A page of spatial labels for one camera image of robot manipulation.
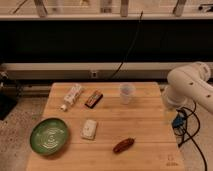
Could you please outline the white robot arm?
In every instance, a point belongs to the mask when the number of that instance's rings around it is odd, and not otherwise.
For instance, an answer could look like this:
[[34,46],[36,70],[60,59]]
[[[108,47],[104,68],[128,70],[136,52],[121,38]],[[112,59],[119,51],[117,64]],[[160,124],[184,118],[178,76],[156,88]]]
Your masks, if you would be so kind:
[[168,73],[168,84],[162,92],[166,124],[173,122],[176,110],[183,107],[188,99],[213,114],[213,86],[207,83],[210,76],[210,67],[204,62],[177,67]]

